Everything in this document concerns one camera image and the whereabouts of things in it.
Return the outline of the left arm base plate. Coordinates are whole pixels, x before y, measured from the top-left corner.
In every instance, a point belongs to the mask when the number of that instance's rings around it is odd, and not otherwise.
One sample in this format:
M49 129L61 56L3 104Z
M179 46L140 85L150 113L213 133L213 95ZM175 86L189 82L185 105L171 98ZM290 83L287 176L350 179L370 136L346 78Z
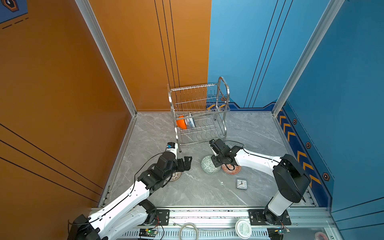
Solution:
M147 219L143 223L145 226L155 226L160 224L162 226L168 226L170 219L170 210L160 209L152 212L148 215Z

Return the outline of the orange bowl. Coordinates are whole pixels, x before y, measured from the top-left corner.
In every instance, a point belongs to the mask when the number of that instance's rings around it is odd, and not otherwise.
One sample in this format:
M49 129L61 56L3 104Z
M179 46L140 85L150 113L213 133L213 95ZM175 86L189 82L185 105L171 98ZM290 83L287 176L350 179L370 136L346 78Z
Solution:
M187 130L188 129L188 125L187 125L187 122L185 120L185 116L184 115L181 115L179 116L177 119L176 119L176 124L177 126L181 129L181 130Z

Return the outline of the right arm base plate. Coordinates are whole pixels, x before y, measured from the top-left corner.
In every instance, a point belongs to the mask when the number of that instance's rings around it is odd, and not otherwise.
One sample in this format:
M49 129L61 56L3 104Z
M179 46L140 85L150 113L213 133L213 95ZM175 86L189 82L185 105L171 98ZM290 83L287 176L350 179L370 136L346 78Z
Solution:
M290 226L292 224L288 211L285 210L281 216L276 216L269 210L250 209L248 210L250 223L252 226L281 225Z

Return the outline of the blue white floral bowl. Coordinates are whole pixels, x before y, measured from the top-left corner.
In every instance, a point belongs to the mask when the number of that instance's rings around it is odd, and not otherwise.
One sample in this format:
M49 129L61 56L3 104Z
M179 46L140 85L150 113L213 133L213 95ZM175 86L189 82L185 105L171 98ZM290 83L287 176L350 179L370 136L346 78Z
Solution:
M196 124L193 118L186 118L185 123L186 123L187 129L194 129L196 127Z

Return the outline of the silver wire dish rack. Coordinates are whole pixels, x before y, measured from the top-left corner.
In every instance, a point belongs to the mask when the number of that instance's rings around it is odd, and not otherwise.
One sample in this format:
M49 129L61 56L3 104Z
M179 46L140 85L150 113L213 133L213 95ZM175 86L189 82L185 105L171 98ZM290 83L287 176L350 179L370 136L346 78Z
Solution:
M230 111L230 88L223 77L215 83L168 88L168 99L179 149L182 146L227 137L226 115ZM176 119L193 118L194 129L181 130Z

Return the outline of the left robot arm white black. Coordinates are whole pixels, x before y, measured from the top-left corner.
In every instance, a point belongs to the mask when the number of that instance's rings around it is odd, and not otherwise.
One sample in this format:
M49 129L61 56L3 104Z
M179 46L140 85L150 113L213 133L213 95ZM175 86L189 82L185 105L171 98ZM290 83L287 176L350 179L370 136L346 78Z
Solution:
M116 240L127 229L151 223L156 207L148 197L163 188L174 173L189 171L192 157L182 159L177 153L165 151L157 154L158 161L145 171L139 170L135 182L110 204L88 217L80 215L68 223L69 240Z

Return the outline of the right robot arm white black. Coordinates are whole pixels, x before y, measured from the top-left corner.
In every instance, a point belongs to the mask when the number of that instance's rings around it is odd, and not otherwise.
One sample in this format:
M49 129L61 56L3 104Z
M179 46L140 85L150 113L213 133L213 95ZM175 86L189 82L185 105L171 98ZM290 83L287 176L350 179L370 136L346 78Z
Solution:
M248 167L272 176L278 187L277 193L264 208L261 218L268 225L283 222L283 215L294 203L303 200L311 183L310 175L292 155L267 156L248 151L241 146L229 147L221 139L210 140L214 152L211 156L214 166L223 166L230 173L241 167Z

